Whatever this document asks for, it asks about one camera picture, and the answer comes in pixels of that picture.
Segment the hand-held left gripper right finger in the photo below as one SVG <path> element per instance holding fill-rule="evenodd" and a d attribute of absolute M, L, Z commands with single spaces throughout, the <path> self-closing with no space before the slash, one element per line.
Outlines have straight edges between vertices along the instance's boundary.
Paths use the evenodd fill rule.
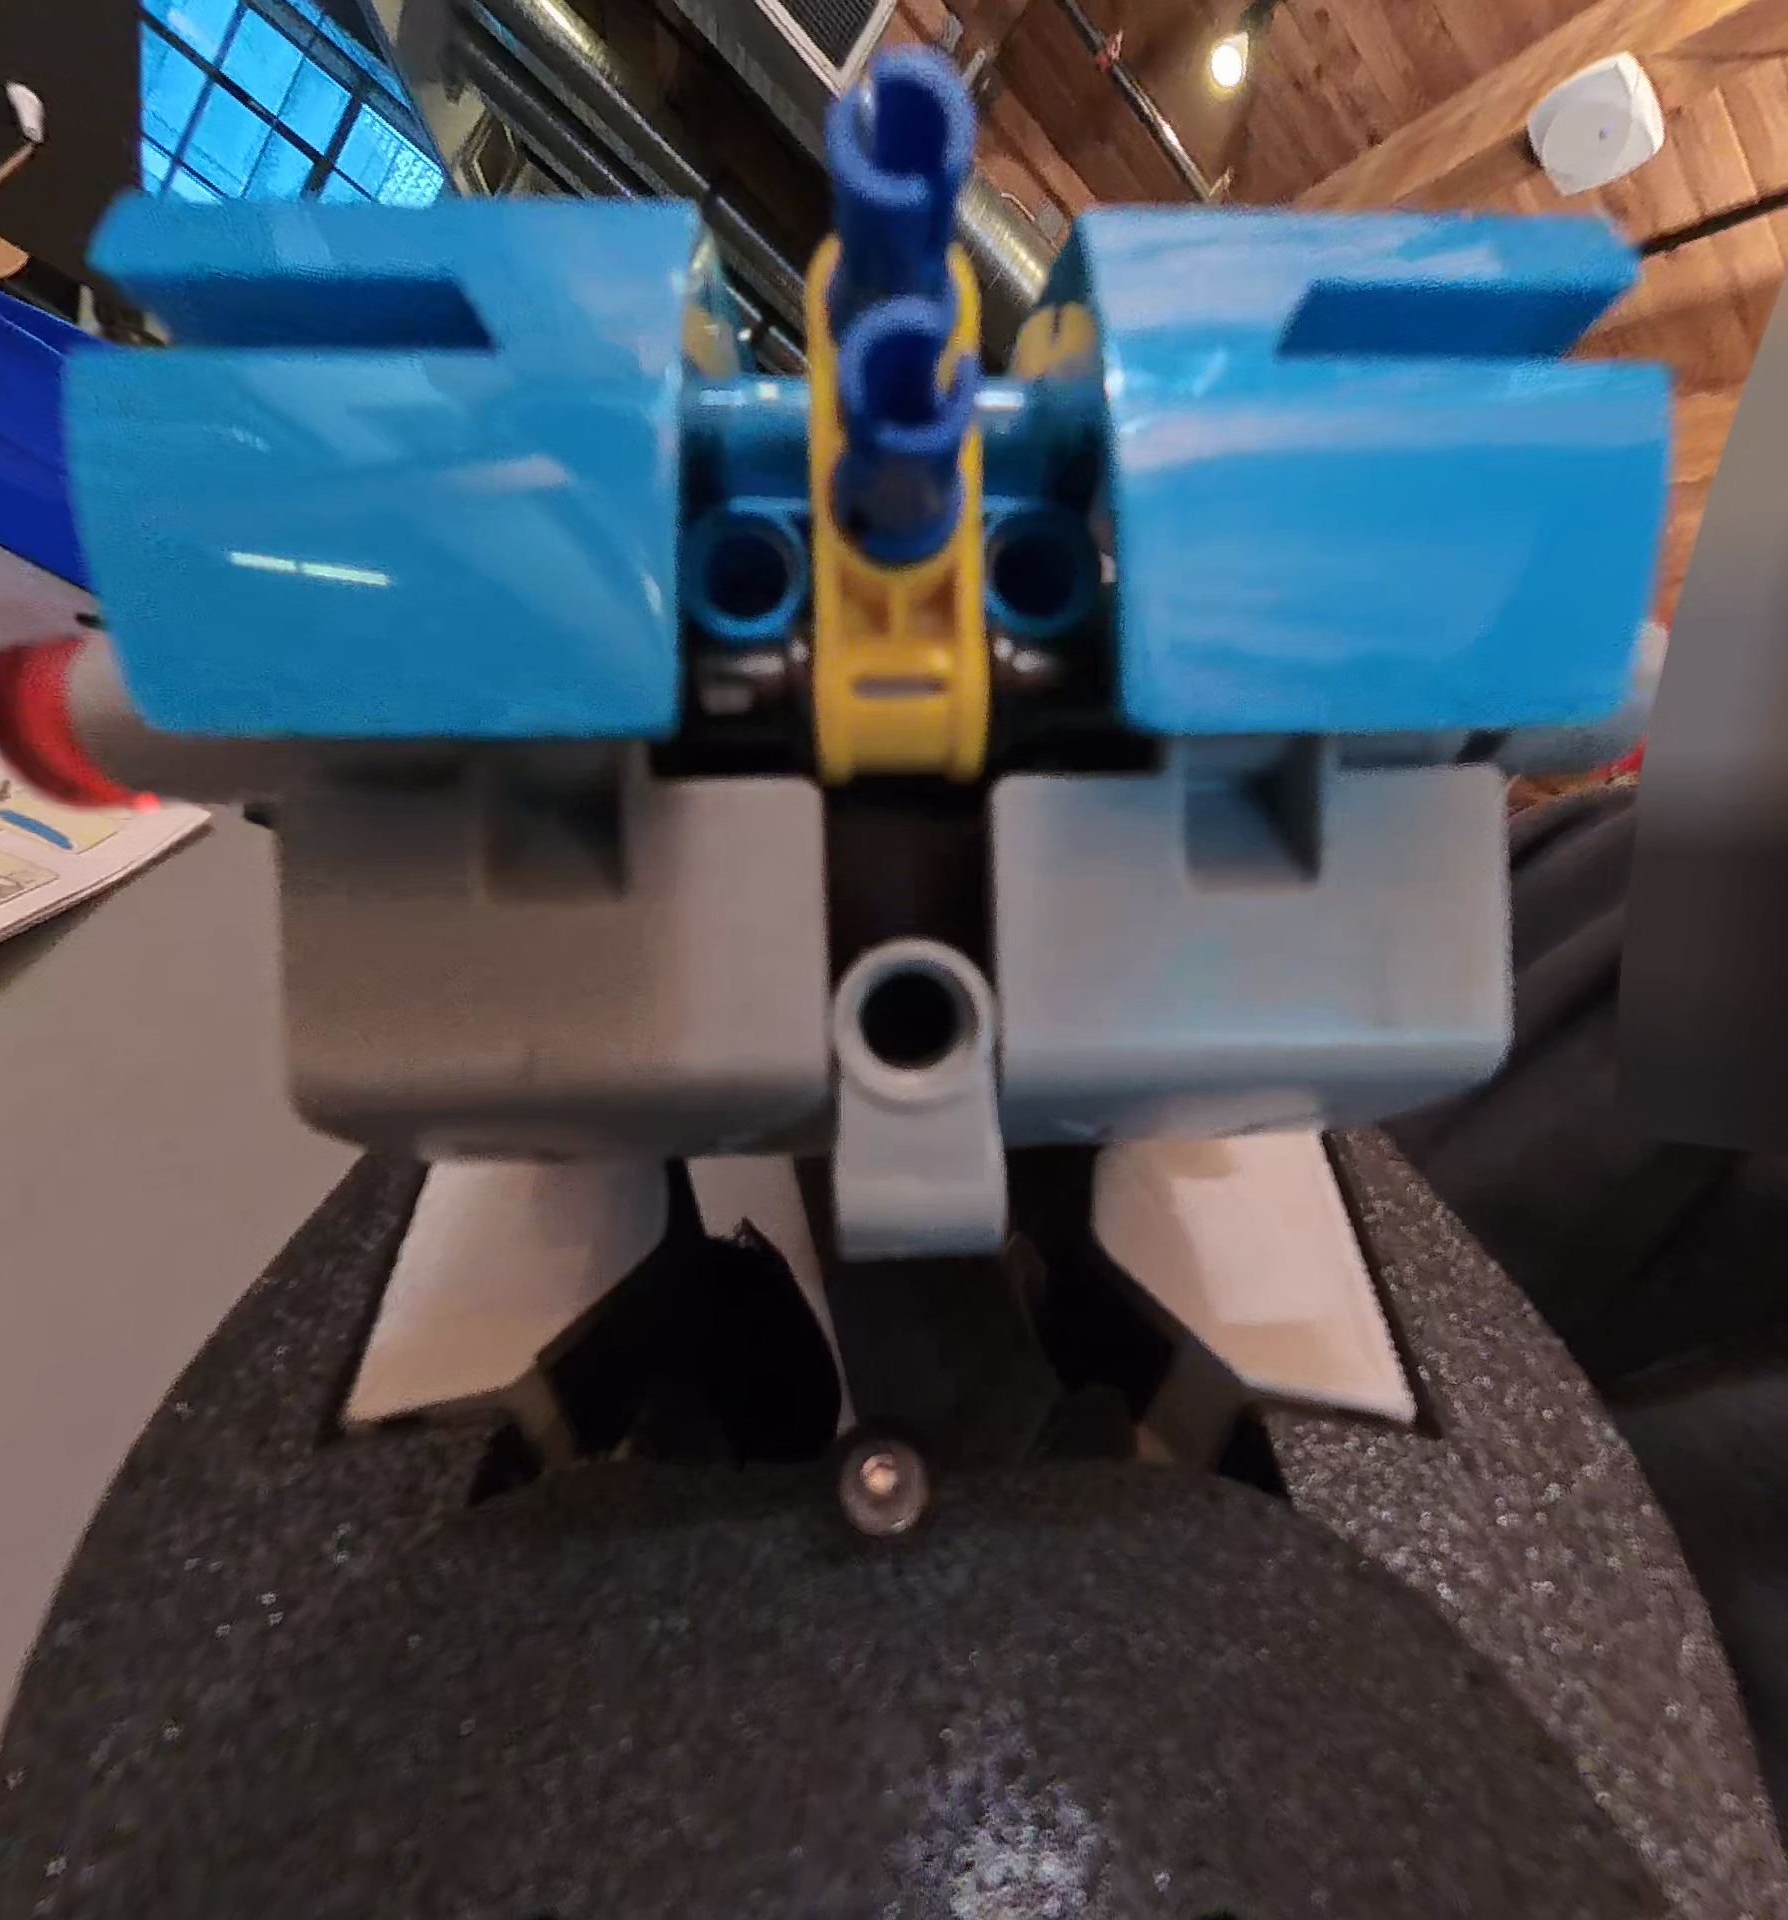
<path fill-rule="evenodd" d="M 1418 1418 L 1320 1132 L 1137 1140 L 1092 1169 L 1092 1231 L 1170 1345 L 1142 1427 L 1207 1467 L 1245 1415 Z"/>

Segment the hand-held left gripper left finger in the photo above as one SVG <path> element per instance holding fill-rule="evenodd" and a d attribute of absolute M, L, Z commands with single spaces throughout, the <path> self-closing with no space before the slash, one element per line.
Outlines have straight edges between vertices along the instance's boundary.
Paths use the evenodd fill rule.
<path fill-rule="evenodd" d="M 662 1162 L 437 1162 L 394 1256 L 343 1427 L 512 1423 L 544 1462 L 574 1461 L 551 1366 L 656 1253 Z"/>

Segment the grey blue toy brick model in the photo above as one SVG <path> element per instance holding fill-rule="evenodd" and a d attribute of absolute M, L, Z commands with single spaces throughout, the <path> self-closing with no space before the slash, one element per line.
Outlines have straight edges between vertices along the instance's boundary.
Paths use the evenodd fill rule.
<path fill-rule="evenodd" d="M 1601 219 L 1106 205 L 1000 376 L 975 105 L 826 115 L 804 360 L 665 198 L 128 191 L 66 369 L 56 803 L 256 803 L 291 1099 L 426 1160 L 819 1155 L 855 1260 L 1012 1155 L 1378 1121 L 1508 1047 L 1503 753 L 1631 700 L 1672 384 Z"/>

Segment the open instruction booklet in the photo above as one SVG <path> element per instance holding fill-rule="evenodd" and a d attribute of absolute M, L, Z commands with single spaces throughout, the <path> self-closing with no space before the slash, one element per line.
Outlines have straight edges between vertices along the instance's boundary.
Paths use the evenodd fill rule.
<path fill-rule="evenodd" d="M 211 823 L 193 803 L 59 803 L 0 758 L 0 943 L 126 883 Z"/>

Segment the white ceiling speaker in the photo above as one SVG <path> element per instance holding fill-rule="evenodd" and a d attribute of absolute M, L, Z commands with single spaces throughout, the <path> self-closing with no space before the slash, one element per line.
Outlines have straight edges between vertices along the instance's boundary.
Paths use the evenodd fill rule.
<path fill-rule="evenodd" d="M 1650 164 L 1666 146 L 1666 113 L 1631 52 L 1579 68 L 1534 102 L 1531 157 L 1562 198 L 1579 198 Z"/>

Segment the glass window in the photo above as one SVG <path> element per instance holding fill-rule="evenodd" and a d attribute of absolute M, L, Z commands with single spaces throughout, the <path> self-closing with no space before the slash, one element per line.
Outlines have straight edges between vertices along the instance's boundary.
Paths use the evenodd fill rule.
<path fill-rule="evenodd" d="M 349 3 L 139 2 L 135 22 L 145 193 L 398 208 L 454 195 Z"/>

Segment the white air vent grille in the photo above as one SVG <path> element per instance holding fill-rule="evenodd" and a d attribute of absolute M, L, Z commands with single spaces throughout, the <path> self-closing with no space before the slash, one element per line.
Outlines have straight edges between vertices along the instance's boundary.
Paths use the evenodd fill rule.
<path fill-rule="evenodd" d="M 830 95 L 850 90 L 888 29 L 896 2 L 756 2 L 764 29 Z"/>

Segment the dark flat board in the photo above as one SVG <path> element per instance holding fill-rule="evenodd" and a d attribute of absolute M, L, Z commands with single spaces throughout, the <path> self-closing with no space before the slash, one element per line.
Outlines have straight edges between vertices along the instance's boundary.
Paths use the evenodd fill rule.
<path fill-rule="evenodd" d="M 139 186 L 135 3 L 0 2 L 0 162 L 22 146 L 9 85 L 40 99 L 43 139 L 0 181 L 0 236 L 53 274 L 97 285 L 90 234 Z"/>

